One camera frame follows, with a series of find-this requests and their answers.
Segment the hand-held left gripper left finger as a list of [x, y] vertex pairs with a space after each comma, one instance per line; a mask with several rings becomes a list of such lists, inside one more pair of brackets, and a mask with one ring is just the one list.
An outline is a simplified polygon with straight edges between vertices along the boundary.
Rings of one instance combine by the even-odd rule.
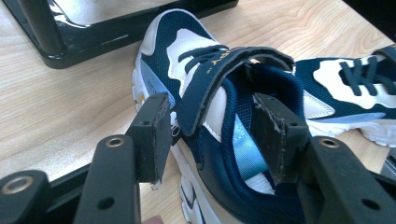
[[140, 224], [139, 185], [163, 180], [171, 143], [169, 97], [151, 95], [125, 134], [98, 143], [73, 224]]

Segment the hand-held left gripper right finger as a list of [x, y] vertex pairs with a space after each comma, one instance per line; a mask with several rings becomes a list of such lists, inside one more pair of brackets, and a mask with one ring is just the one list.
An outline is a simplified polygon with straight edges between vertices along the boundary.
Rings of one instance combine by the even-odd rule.
[[309, 137], [275, 97], [253, 100], [253, 138], [274, 182], [297, 185], [306, 224], [396, 224], [395, 181], [368, 171], [342, 141]]

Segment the navy and white sneaker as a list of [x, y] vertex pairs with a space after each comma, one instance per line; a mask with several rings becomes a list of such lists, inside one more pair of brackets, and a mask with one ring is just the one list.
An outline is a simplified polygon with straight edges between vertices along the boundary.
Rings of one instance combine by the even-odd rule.
[[396, 147], [396, 44], [361, 58], [310, 58], [296, 63], [304, 116], [313, 136], [360, 130]]
[[190, 224], [304, 224], [292, 184], [276, 185], [251, 128], [254, 96], [271, 95], [304, 114], [293, 59], [267, 47], [230, 49], [184, 9], [149, 25], [133, 71], [138, 106], [165, 92], [171, 104], [171, 152]]

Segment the red and black shoe rack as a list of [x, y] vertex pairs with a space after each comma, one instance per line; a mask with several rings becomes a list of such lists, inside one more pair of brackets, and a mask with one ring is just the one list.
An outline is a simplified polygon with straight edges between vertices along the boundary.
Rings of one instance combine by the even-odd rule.
[[171, 8], [198, 18], [235, 7], [238, 0], [175, 0], [93, 24], [71, 21], [55, 0], [1, 0], [43, 63], [64, 69], [141, 40], [150, 22]]

